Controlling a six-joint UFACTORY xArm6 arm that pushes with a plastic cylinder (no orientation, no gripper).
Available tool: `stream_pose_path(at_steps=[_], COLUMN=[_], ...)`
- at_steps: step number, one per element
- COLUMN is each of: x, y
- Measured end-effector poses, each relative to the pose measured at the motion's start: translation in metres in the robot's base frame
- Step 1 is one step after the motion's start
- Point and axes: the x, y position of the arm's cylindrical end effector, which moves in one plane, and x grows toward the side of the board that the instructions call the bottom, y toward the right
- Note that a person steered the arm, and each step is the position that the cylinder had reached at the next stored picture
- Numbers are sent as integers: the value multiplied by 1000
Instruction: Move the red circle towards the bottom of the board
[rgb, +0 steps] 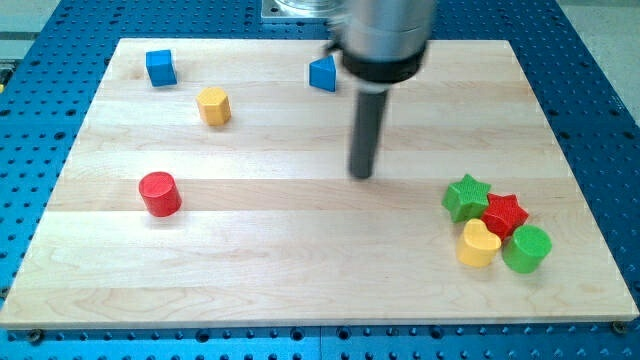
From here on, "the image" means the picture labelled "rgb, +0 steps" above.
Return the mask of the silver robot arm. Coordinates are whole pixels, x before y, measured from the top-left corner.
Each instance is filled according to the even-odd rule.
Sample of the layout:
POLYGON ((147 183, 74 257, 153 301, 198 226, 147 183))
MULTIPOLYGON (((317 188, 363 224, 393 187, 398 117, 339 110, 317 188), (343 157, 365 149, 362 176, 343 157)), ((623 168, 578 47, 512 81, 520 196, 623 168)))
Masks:
POLYGON ((413 77, 432 31, 435 0, 347 0, 330 18, 326 53, 339 52, 342 66, 365 93, 377 94, 413 77))

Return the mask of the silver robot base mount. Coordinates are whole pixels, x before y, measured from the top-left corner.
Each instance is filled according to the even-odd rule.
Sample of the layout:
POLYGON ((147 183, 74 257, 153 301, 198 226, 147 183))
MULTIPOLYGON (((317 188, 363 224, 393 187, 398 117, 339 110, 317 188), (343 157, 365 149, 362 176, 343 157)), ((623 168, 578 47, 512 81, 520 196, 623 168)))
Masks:
POLYGON ((343 11, 344 0, 262 0, 263 23, 320 23, 343 11))

